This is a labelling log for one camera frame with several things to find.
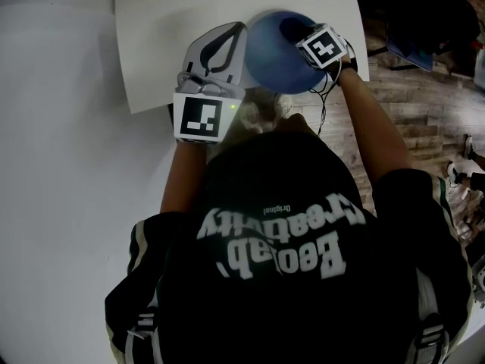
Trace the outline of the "black backpack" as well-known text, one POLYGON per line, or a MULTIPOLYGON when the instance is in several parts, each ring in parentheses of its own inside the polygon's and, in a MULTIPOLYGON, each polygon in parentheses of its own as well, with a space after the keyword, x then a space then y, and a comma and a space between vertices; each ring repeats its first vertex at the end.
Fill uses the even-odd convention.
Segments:
POLYGON ((386 0, 388 33, 441 55, 480 35, 477 13, 468 0, 386 0))

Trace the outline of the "person's left shoe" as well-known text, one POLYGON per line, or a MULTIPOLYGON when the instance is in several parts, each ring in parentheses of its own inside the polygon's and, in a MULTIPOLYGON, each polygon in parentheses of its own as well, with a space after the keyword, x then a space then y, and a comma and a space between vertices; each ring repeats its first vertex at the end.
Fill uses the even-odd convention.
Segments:
POLYGON ((258 106, 254 102, 244 102, 240 111, 240 120, 244 128, 254 133, 263 133, 258 106))

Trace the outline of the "person's right forearm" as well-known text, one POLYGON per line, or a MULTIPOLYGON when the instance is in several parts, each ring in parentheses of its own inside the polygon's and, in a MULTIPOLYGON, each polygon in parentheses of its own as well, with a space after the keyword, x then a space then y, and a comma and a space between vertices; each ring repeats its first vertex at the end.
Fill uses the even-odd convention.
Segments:
POLYGON ((357 72, 351 68, 343 70, 339 85, 370 182, 375 184, 391 171, 411 168, 411 156, 402 135, 357 72))

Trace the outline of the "person's left forearm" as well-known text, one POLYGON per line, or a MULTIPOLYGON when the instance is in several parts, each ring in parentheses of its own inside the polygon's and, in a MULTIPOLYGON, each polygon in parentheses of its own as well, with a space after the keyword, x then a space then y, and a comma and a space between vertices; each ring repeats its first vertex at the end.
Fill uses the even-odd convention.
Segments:
POLYGON ((160 213, 187 213, 199 194, 207 165, 207 147, 180 141, 164 188, 160 213))

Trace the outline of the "person in dark green shirt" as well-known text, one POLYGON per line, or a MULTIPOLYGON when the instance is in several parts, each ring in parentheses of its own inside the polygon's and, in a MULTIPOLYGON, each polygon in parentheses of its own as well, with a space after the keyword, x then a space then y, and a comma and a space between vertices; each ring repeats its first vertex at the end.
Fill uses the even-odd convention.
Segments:
POLYGON ((431 325, 454 347, 473 294, 444 181, 391 171, 373 199, 310 133, 224 151, 187 213, 134 226, 105 299, 116 361, 404 364, 431 325))

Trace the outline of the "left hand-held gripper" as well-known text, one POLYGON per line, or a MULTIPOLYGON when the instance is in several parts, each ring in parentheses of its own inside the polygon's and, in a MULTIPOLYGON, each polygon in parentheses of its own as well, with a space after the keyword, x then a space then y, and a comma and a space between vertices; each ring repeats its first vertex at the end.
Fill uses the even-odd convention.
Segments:
POLYGON ((186 73, 177 77, 173 96, 177 140, 224 140, 246 96, 237 85, 243 73, 247 36, 246 25, 236 21, 209 30, 189 46, 183 61, 186 73))

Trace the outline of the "person's right shoe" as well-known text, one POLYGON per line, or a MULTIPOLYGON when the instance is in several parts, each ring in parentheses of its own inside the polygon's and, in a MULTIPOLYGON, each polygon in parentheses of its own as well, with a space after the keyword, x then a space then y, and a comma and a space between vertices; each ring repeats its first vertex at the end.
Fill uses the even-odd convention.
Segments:
POLYGON ((293 96, 278 93, 274 98, 274 105, 277 115, 281 118, 285 118, 290 115, 294 105, 293 96))

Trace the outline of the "dark blue cloth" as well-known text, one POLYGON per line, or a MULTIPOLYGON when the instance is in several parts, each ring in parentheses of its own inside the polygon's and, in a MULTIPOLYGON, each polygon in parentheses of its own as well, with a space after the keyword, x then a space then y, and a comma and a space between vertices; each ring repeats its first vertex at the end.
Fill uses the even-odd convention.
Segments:
POLYGON ((293 45, 307 39, 314 31, 314 24, 307 24, 296 17, 288 17, 279 26, 283 37, 293 45))

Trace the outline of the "big blue plate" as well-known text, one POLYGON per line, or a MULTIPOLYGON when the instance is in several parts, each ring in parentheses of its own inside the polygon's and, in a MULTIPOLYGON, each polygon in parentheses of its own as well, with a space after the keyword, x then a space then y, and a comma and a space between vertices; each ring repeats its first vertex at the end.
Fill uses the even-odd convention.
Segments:
POLYGON ((300 94, 325 80, 280 31, 285 19, 300 20, 307 27, 315 22, 294 11, 267 11, 249 23, 245 64, 252 78, 270 91, 300 94))

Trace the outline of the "blue chair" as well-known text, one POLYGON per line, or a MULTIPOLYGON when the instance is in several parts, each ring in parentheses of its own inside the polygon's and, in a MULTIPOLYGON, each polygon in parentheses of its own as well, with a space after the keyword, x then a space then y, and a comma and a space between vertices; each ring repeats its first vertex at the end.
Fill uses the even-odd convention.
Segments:
POLYGON ((390 67, 391 71, 421 69, 431 72, 433 70, 433 54, 426 53, 405 38, 388 33, 386 35, 386 45, 379 49, 368 51, 368 57, 373 57, 386 52, 390 52, 407 62, 407 64, 404 65, 390 67))

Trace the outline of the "black wristband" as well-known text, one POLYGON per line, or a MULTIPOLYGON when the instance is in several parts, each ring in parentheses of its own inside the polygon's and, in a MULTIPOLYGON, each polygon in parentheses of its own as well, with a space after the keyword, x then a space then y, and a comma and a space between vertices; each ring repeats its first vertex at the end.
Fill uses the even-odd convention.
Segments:
POLYGON ((356 61, 356 58, 351 58, 349 55, 344 55, 340 59, 338 71, 341 73, 342 71, 345 71, 348 69, 353 70, 354 72, 357 73, 358 72, 357 61, 356 61))

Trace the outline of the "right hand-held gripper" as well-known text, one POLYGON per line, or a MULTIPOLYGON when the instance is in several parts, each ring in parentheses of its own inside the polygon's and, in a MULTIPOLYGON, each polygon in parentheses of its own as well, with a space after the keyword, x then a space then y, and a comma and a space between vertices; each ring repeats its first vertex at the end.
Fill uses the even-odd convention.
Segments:
POLYGON ((314 69, 325 69, 348 54, 347 42, 329 24, 313 26, 296 48, 314 69))

